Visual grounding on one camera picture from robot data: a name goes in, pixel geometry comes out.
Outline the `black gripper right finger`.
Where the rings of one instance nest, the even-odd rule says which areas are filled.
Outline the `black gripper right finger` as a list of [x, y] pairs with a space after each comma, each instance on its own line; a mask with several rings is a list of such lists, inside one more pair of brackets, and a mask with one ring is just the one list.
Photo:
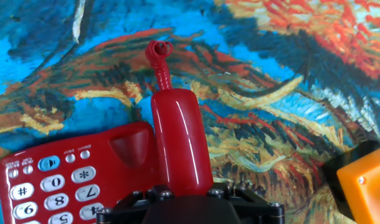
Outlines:
[[224, 212], [236, 218], [235, 223], [284, 224], [285, 206], [280, 202], [267, 202], [245, 187], [229, 187], [225, 183], [214, 183], [206, 193], [216, 198], [214, 211]]

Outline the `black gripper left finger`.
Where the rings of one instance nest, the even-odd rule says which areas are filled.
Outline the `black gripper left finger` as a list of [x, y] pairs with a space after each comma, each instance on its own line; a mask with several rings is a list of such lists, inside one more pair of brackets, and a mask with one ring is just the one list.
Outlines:
[[98, 209], [96, 223], [141, 223], [152, 205], [171, 198], [174, 198], [174, 193], [167, 185], [155, 185], [145, 191], [136, 190], [121, 199], [113, 208]]

